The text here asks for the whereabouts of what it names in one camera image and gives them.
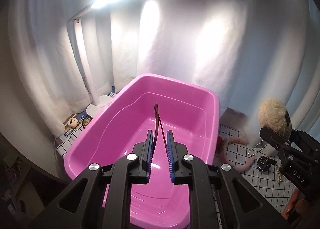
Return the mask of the pink strawberry plush headband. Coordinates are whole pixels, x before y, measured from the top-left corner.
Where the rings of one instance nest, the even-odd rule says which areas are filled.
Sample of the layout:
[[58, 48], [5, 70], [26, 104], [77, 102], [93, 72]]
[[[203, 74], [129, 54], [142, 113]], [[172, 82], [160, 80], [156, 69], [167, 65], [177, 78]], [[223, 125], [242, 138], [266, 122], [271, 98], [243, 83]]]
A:
[[238, 172], [245, 172], [253, 166], [255, 157], [247, 157], [248, 141], [243, 137], [217, 137], [217, 146], [213, 165], [229, 164]]

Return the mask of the fluffy beige plush hair clip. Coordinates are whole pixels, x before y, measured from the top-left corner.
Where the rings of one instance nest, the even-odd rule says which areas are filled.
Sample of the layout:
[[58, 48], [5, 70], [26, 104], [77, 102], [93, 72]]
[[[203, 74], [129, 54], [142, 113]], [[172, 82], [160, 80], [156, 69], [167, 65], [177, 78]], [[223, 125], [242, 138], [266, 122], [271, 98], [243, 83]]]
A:
[[289, 139], [292, 123], [286, 106], [278, 98], [266, 98], [259, 106], [258, 121], [261, 128], [268, 127], [285, 139]]

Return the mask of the pearl hair claw clip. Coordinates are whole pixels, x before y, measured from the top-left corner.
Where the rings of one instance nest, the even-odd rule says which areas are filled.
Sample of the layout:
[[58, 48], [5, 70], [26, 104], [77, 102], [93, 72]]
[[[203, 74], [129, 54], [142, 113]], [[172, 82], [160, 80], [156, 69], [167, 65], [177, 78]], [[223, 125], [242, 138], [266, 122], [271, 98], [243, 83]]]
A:
[[262, 153], [267, 146], [268, 146], [268, 143], [265, 142], [264, 140], [261, 140], [259, 143], [257, 143], [254, 147], [252, 147], [248, 151], [248, 156], [253, 157], [258, 153]]

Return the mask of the black digital wristwatch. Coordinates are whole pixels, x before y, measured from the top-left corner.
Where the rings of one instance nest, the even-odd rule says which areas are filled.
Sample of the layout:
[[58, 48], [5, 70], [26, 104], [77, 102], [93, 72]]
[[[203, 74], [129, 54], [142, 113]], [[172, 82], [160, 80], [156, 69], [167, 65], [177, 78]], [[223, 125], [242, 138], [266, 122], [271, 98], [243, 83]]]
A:
[[267, 172], [272, 165], [276, 165], [277, 161], [265, 156], [261, 156], [257, 162], [257, 169], [260, 172]]

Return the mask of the pink plastic tub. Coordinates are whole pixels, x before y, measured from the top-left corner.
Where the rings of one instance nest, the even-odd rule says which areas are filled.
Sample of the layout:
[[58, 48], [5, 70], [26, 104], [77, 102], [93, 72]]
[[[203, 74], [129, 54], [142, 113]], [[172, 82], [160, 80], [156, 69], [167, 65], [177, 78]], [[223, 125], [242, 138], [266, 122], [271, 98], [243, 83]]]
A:
[[90, 164], [118, 159], [140, 164], [148, 183], [132, 185], [131, 217], [141, 228], [186, 228], [187, 185], [171, 181], [165, 139], [211, 163], [216, 151], [219, 98], [209, 89], [156, 74], [137, 76], [100, 111], [67, 151], [64, 168], [75, 179]]

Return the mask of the white desk lamp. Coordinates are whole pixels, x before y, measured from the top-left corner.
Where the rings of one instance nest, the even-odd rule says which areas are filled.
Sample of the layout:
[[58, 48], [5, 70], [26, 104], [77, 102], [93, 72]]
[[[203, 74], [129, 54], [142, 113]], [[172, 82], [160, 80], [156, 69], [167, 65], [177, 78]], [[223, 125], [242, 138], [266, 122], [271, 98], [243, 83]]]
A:
[[160, 9], [156, 0], [93, 0], [71, 17], [84, 78], [95, 117], [138, 74], [138, 61], [156, 35]]

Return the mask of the small cartoon figure mug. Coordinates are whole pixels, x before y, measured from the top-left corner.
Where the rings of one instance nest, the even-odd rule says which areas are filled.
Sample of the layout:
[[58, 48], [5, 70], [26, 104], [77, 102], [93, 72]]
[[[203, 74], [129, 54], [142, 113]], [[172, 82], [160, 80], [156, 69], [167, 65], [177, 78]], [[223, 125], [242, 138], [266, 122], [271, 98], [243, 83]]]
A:
[[69, 118], [69, 120], [66, 123], [66, 129], [76, 128], [77, 126], [78, 126], [78, 119], [75, 117]]

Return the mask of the white curtain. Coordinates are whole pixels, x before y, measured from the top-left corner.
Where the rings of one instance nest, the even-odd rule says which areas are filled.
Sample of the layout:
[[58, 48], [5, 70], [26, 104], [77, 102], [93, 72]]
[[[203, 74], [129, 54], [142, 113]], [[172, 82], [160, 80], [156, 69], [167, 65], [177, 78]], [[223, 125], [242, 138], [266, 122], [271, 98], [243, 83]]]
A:
[[[138, 75], [154, 73], [215, 92], [220, 111], [258, 142], [258, 106], [285, 103], [293, 128], [319, 138], [319, 10], [313, 0], [156, 0], [160, 23]], [[93, 0], [10, 0], [9, 41], [21, 82], [59, 136], [91, 98], [69, 19]]]

